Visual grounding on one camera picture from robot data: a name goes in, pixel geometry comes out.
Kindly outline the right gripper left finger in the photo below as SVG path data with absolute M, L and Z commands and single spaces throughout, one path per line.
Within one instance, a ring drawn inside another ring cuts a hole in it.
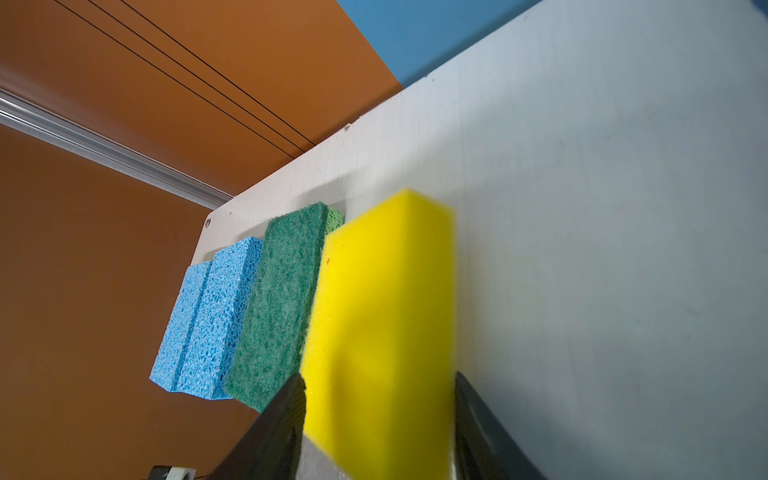
M 306 418 L 306 385 L 291 375 L 209 479 L 296 478 Z

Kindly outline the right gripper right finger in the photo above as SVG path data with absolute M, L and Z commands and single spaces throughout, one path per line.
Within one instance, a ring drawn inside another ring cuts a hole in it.
M 454 436 L 457 479 L 545 479 L 461 372 L 455 375 Z

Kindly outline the blue sponge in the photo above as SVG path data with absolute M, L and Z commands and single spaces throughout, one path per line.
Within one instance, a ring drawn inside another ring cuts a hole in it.
M 187 268 L 158 349 L 150 380 L 167 392 L 177 391 L 211 265 L 207 261 Z
M 247 237 L 214 256 L 181 368 L 177 391 L 205 400 L 229 397 L 225 383 L 243 328 L 263 241 Z

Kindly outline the small thick yellow sponge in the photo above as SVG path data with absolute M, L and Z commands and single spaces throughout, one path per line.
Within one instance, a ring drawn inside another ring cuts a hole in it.
M 304 432 L 348 477 L 449 477 L 456 276 L 454 211 L 410 189 L 327 237 Z

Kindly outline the green scouring pad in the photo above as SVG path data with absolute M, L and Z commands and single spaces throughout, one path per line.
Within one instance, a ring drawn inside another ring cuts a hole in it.
M 345 215 L 322 202 L 268 223 L 225 392 L 263 412 L 300 369 L 325 239 Z

